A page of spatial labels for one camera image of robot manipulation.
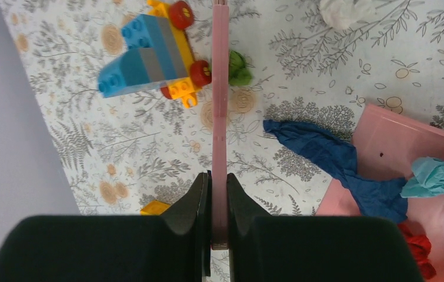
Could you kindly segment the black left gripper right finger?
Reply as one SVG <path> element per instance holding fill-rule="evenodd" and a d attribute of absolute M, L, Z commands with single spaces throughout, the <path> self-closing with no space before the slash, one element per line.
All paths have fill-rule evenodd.
<path fill-rule="evenodd" d="M 422 281 L 402 233 L 365 216 L 273 216 L 227 176 L 232 281 Z"/>

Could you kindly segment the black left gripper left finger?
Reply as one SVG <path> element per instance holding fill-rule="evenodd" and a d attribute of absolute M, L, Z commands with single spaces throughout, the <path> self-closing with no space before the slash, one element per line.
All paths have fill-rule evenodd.
<path fill-rule="evenodd" d="M 205 281 L 211 174 L 158 216 L 32 216 L 0 248 L 0 281 Z"/>

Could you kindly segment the pink dustpan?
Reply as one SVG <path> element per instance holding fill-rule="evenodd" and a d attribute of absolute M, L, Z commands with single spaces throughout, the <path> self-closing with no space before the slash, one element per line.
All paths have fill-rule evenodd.
<path fill-rule="evenodd" d="M 358 173 L 371 180 L 410 179 L 421 157 L 444 160 L 444 130 L 378 106 L 364 108 L 352 136 Z M 435 281 L 444 281 L 444 194 L 408 200 L 405 227 L 428 238 Z"/>

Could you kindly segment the pink hand brush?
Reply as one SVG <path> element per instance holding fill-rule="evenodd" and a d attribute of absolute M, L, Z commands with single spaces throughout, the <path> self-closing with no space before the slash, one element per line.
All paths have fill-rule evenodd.
<path fill-rule="evenodd" d="M 229 90 L 229 7 L 212 7 L 212 249 L 228 249 L 226 118 Z"/>

